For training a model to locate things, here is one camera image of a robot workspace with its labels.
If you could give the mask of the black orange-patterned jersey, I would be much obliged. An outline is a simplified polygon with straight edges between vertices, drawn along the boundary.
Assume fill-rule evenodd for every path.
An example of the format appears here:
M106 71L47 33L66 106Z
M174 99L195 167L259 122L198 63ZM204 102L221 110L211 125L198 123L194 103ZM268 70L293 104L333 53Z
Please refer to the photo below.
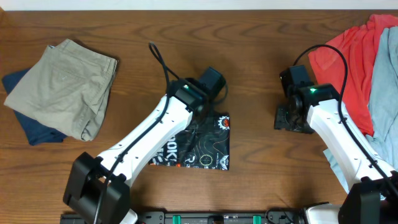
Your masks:
M193 121L170 138L149 164L153 166L229 169L229 113L212 112L204 121Z

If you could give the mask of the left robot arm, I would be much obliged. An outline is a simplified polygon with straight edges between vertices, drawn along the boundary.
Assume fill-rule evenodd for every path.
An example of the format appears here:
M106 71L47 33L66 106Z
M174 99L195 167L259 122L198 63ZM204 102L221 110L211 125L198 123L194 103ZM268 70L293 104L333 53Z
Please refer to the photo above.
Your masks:
M125 138L97 157L84 152L75 159L64 204L85 223L137 223L139 217L130 206L130 188L137 176L192 119L206 116L225 85L224 76L211 67L199 79L169 82L153 112Z

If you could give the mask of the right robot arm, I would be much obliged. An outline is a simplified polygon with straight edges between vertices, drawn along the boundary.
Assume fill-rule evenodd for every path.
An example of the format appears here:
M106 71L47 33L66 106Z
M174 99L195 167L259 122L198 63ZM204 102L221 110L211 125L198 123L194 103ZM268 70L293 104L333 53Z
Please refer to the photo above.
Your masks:
M315 85L303 65L279 75L288 102L277 108L274 129L317 133L348 185L342 205L304 208L297 223L397 223L397 171L370 146L333 85Z

